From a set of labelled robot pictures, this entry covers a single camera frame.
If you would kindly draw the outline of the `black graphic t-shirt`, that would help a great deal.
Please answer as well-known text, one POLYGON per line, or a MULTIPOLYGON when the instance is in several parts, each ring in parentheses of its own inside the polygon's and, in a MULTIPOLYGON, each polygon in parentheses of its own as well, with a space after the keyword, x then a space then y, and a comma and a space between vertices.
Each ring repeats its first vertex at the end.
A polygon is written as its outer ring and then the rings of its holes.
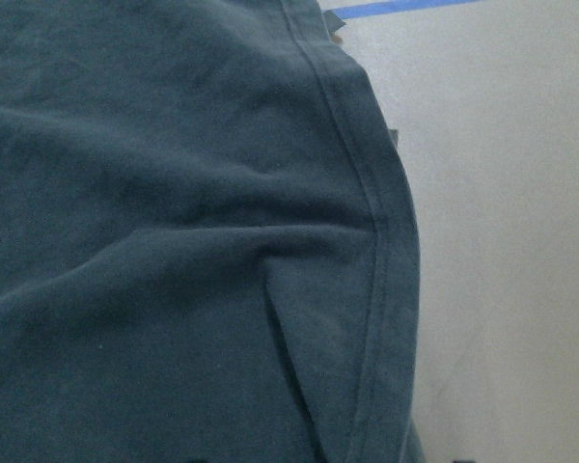
POLYGON ((0 1, 0 462, 416 462, 420 252, 315 1, 0 1))

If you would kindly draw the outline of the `brown paper table cover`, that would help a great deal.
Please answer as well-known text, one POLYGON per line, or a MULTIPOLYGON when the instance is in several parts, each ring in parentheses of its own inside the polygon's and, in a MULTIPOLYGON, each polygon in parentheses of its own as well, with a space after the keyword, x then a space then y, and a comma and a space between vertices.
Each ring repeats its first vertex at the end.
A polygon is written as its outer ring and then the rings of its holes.
POLYGON ((579 1, 351 12, 421 243, 430 462, 579 462, 579 1))

